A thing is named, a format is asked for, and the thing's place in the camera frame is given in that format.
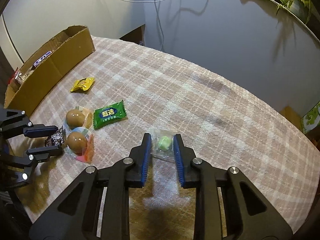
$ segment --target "cardboard box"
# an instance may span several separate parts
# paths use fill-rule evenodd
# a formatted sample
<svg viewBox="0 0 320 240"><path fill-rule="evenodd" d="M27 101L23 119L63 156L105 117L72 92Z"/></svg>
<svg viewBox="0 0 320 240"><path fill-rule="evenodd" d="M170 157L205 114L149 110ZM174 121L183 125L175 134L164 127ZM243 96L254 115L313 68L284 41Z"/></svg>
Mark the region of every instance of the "cardboard box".
<svg viewBox="0 0 320 240"><path fill-rule="evenodd" d="M24 110L31 116L50 90L80 61L95 51L89 30L84 26L71 26L42 45L20 68L24 74L49 50L53 51L25 80L18 91L8 85L4 107Z"/></svg>
<svg viewBox="0 0 320 240"><path fill-rule="evenodd" d="M301 129L301 117L290 107L286 106L279 112L283 117L285 117L290 123L292 123L300 131Z"/></svg>

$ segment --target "yellow snack packet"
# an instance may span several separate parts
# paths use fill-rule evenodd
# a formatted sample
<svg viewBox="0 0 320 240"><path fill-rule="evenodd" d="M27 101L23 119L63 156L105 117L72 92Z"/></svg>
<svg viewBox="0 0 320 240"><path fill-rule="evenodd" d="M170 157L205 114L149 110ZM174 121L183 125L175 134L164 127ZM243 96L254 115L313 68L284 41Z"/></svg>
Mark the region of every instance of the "yellow snack packet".
<svg viewBox="0 0 320 240"><path fill-rule="evenodd" d="M76 91L78 89L87 91L92 86L93 82L94 82L94 77L76 80L70 92Z"/></svg>

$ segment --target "packaged egg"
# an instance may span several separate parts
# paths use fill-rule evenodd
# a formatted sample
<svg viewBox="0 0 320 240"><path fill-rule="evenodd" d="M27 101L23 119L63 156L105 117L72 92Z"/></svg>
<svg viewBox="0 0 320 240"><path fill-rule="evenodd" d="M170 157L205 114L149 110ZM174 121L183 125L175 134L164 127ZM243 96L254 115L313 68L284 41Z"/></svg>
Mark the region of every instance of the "packaged egg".
<svg viewBox="0 0 320 240"><path fill-rule="evenodd" d="M76 127L67 134L64 151L76 160L90 163L94 154L93 135L85 127Z"/></svg>
<svg viewBox="0 0 320 240"><path fill-rule="evenodd" d="M92 111L83 106L77 106L66 113L64 127L66 134L71 133L74 128L85 127L89 129L92 125Z"/></svg>

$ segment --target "brown egg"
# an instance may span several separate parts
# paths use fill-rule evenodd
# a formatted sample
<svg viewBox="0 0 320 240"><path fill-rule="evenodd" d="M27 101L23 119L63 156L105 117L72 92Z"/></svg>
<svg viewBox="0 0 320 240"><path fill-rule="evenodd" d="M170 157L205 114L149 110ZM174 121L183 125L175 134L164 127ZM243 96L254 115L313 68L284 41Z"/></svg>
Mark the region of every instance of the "brown egg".
<svg viewBox="0 0 320 240"><path fill-rule="evenodd" d="M67 144L71 151L82 155L82 150L87 147L87 138L79 132L72 132L67 138Z"/></svg>
<svg viewBox="0 0 320 240"><path fill-rule="evenodd" d="M77 109L70 110L69 112L67 112L67 115L66 115L67 125L71 129L82 126L84 123L84 119L85 119L84 114L82 114Z"/></svg>

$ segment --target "snack package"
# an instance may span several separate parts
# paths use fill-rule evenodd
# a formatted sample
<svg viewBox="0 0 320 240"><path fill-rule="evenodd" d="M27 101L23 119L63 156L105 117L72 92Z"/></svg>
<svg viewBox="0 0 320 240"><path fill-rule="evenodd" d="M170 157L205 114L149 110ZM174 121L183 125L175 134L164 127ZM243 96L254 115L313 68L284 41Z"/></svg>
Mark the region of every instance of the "snack package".
<svg viewBox="0 0 320 240"><path fill-rule="evenodd" d="M114 121L121 120L127 116L124 109L123 100L110 106L106 106L94 111L93 127L95 130L106 126Z"/></svg>
<svg viewBox="0 0 320 240"><path fill-rule="evenodd" d="M174 128L158 126L150 131L153 150L151 155L155 158L175 162L173 153L173 136L177 134Z"/></svg>
<svg viewBox="0 0 320 240"><path fill-rule="evenodd" d="M93 82L94 82L94 77L76 80L70 92L76 91L78 89L87 91L92 86Z"/></svg>
<svg viewBox="0 0 320 240"><path fill-rule="evenodd" d="M62 146L64 144L64 138L63 138L63 126L59 130L57 130L54 134L49 136L45 140L45 146L55 146L60 145Z"/></svg>
<svg viewBox="0 0 320 240"><path fill-rule="evenodd" d="M94 155L93 135L91 131L85 127L77 127L66 131L67 147L64 152L74 157L76 160L91 163Z"/></svg>
<svg viewBox="0 0 320 240"><path fill-rule="evenodd" d="M40 63L44 61L51 53L52 51L49 50L46 54L39 58L24 74L20 72L19 69L16 70L16 72L14 73L14 78L12 79L12 87L16 92L19 90L20 86L25 82L25 80L40 65Z"/></svg>
<svg viewBox="0 0 320 240"><path fill-rule="evenodd" d="M52 53L51 50L49 50L46 54L44 54L41 58L39 58L34 64L33 66L31 67L31 70L35 70L36 67L38 67L40 65L40 63L42 61L44 61L45 58L47 58L50 54Z"/></svg>
<svg viewBox="0 0 320 240"><path fill-rule="evenodd" d="M70 133L76 127L83 126L87 129L91 127L92 124L92 111L83 106L77 106L75 109L71 109L67 112L64 121L64 127L66 133Z"/></svg>

